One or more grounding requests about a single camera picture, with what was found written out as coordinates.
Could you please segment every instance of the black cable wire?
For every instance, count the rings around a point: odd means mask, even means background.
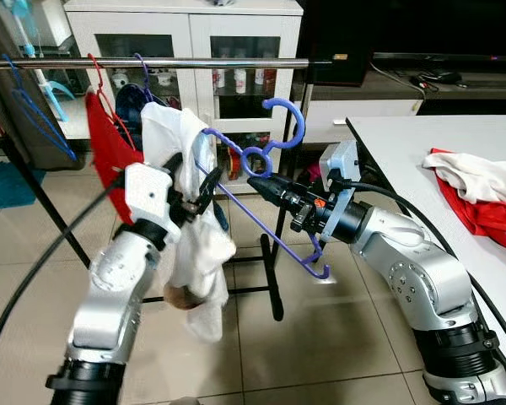
[[[451,246],[448,244],[448,241],[442,236],[442,234],[439,232],[437,227],[431,223],[431,221],[418,209],[416,208],[411,202],[406,200],[404,197],[400,196],[399,194],[396,194],[394,192],[391,192],[390,190],[386,190],[383,187],[374,186],[372,184],[362,183],[360,181],[349,181],[346,183],[346,185],[349,188],[354,187],[356,191],[365,191],[365,192],[377,192],[379,194],[382,194],[386,197],[389,197],[404,207],[406,207],[410,212],[414,213],[424,224],[427,228],[431,230],[431,232],[434,234],[434,236],[439,240],[440,245],[446,250],[448,254],[451,256],[457,258],[455,255],[455,252],[451,248]],[[474,277],[470,273],[468,273],[469,278],[471,279],[472,287],[476,289],[478,294],[482,297],[486,305],[489,307],[489,310],[492,312],[492,314],[495,316],[495,318],[498,321],[498,324],[500,327],[504,330],[504,333],[506,333],[506,321],[504,320],[503,316],[498,311],[495,304],[491,301],[487,293],[484,291],[482,286],[476,281]],[[487,323],[485,319],[483,318],[482,311],[479,309],[478,303],[476,301],[476,297],[473,295],[473,300],[476,305],[476,312],[478,313],[478,317],[481,318],[480,321],[482,322],[483,326],[487,329]]]
[[[11,315],[11,312],[13,308],[15,307],[15,304],[17,304],[17,301],[19,301],[19,298],[23,294],[23,292],[28,288],[30,285],[30,282],[34,279],[35,275],[41,270],[45,262],[51,257],[52,253],[57,249],[57,247],[63,242],[64,239],[66,239],[66,236],[68,236],[77,225],[79,225],[84,217],[86,217],[94,208],[96,208],[103,200],[106,199],[106,197],[117,187],[123,186],[124,184],[124,176],[120,175],[116,180],[112,182],[110,186],[108,186],[104,191],[102,191],[93,202],[91,202],[81,213],[73,220],[73,222],[54,240],[54,242],[51,243],[49,247],[47,247],[47,250],[41,255],[41,257],[38,259],[38,261],[32,266],[32,268],[28,271],[28,274],[23,278],[23,281],[19,284],[13,295],[8,301],[8,304],[2,311],[2,314],[0,315],[0,335],[2,334],[2,331],[6,325],[6,322],[8,321],[9,316]]]

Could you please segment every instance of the metal rail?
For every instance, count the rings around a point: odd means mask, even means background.
[[[87,57],[80,58],[36,58],[14,59],[19,69],[90,69],[94,63]],[[98,57],[97,62],[102,68],[141,68],[143,64],[135,57]],[[217,69],[217,68],[265,68],[265,69],[306,69],[329,67],[331,61],[310,61],[309,59],[212,59],[212,58],[175,58],[145,57],[144,62],[151,68],[173,69]],[[0,70],[11,67],[0,59]]]

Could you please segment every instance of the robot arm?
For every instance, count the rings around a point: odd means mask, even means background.
[[[126,168],[126,203],[134,225],[119,233],[89,269],[89,292],[78,308],[67,340],[66,359],[46,386],[52,405],[115,405],[140,324],[141,304],[165,245],[180,238],[180,227],[204,212],[221,170],[212,171],[195,202],[182,202],[172,188],[182,161],[163,168]]]
[[[434,399],[506,404],[506,371],[493,357],[498,340],[479,322],[465,268],[425,240],[411,218],[351,201],[342,178],[358,179],[357,158],[355,143],[327,150],[320,159],[325,189],[318,192],[279,175],[248,182],[293,215],[293,230],[348,243],[384,278],[414,331]]]

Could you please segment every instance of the red cloth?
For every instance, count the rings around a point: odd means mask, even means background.
[[[100,99],[92,92],[86,94],[86,111],[95,169],[106,188],[116,178],[118,170],[124,170],[126,166],[135,162],[143,162],[143,153],[133,150],[122,139]],[[124,189],[115,189],[111,192],[110,200],[120,214],[122,222],[133,225]]]
[[[442,149],[431,149],[432,154],[451,153]],[[440,191],[455,214],[473,235],[489,236],[506,247],[506,202],[477,202],[463,200],[447,181],[437,176]]]

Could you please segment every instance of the white cloth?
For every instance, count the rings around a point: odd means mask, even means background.
[[[184,199],[196,199],[205,175],[196,167],[195,159],[207,170],[215,162],[210,140],[201,133],[207,125],[188,109],[178,111],[154,102],[144,106],[141,118],[145,162],[161,166],[173,154],[182,152],[176,185]],[[223,336],[222,308],[229,293],[222,264],[235,252],[236,246],[210,208],[181,228],[169,283],[174,287],[186,286],[202,300],[198,307],[188,310],[186,317],[188,329],[202,341],[217,342]]]
[[[492,162],[472,154],[430,154],[423,167],[434,168],[437,176],[457,189],[459,197],[476,201],[506,203],[506,162]]]

